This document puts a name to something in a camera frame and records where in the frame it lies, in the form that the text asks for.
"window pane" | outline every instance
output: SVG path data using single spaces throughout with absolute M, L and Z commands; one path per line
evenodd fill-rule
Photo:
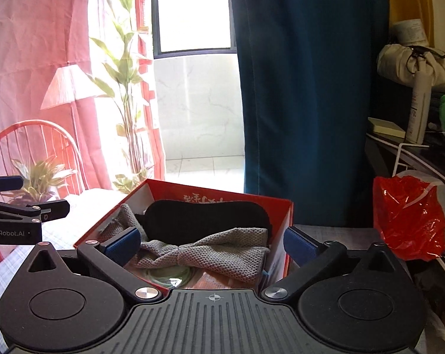
M 230 48 L 228 0 L 158 0 L 160 49 Z

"dark teal curtain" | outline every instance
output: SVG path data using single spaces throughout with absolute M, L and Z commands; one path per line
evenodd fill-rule
M 232 0 L 245 191 L 291 199 L 295 223 L 344 226 L 362 177 L 388 0 Z

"black sleep mask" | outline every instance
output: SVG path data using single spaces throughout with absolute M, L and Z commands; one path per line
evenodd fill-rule
M 203 204 L 161 199 L 136 218 L 149 240 L 178 246 L 235 227 L 268 229 L 270 238 L 272 228 L 265 209 L 249 201 Z

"white bottle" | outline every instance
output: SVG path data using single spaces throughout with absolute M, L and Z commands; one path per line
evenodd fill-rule
M 431 105 L 432 76 L 417 71 L 414 75 L 413 101 L 410 105 L 409 125 L 406 140 L 422 145 L 427 128 L 427 117 Z

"window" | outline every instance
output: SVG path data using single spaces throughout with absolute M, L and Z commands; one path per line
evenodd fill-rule
M 155 58 L 235 53 L 230 0 L 152 0 Z

